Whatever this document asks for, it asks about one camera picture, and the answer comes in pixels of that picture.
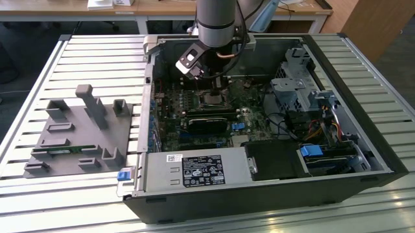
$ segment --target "aluminum table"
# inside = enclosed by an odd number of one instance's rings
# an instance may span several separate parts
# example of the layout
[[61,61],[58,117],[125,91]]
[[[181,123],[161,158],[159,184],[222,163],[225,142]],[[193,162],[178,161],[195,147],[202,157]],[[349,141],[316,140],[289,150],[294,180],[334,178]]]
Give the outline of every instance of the aluminum table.
[[[75,88],[94,86],[103,103],[134,106],[127,165],[137,163],[143,35],[78,35],[62,40],[0,145],[2,232],[413,232],[415,230],[415,114],[348,38],[314,36],[410,174],[340,204],[146,225],[117,195],[117,172],[25,179],[25,165],[49,114],[49,100],[81,105]],[[318,76],[328,89],[325,76]]]

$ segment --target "desk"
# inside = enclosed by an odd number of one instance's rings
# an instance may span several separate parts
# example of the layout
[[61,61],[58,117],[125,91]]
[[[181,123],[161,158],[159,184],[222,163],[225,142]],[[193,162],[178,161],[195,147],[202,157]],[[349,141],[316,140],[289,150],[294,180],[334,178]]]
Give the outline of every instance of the desk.
[[89,11],[89,0],[0,0],[0,21],[137,21],[133,6]]
[[[133,6],[89,11],[89,0],[0,0],[0,21],[137,21],[141,34],[149,34],[150,20],[194,20],[195,2],[137,0]],[[316,0],[292,4],[290,12],[278,9],[273,20],[313,21],[310,33],[318,33],[333,10]]]
[[[273,20],[313,21],[309,33],[320,33],[333,10],[324,9],[316,0],[306,0],[302,4],[290,4],[289,7],[294,12],[278,8]],[[141,33],[149,34],[146,22],[150,20],[194,20],[195,10],[195,2],[139,0],[138,24]]]

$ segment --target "blue tab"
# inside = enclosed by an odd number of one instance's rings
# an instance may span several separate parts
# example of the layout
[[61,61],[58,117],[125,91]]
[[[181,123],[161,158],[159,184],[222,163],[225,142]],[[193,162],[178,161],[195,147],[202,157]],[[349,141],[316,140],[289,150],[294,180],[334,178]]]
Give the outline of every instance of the blue tab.
[[238,129],[242,130],[244,128],[246,128],[246,123],[240,123],[238,124]]
[[246,123],[233,124],[233,130],[242,130],[244,128],[246,128]]
[[131,180],[131,171],[119,171],[117,179],[118,179],[118,181]]
[[322,156],[324,151],[320,145],[308,145],[301,148],[301,154],[304,155],[304,157]]

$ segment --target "motherboard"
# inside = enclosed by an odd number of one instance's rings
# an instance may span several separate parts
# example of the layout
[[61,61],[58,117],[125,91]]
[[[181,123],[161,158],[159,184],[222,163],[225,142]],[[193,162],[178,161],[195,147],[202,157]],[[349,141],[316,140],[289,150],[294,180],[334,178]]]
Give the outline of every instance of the motherboard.
[[185,90],[173,85],[157,94],[163,151],[240,147],[273,138],[260,105],[264,84],[233,79],[224,90]]

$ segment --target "barcode sticker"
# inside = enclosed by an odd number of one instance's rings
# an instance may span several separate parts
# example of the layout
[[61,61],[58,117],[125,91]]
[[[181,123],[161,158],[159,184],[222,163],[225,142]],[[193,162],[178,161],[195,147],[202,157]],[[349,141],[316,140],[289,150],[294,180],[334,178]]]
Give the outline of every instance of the barcode sticker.
[[169,162],[182,162],[183,154],[169,154],[167,161]]

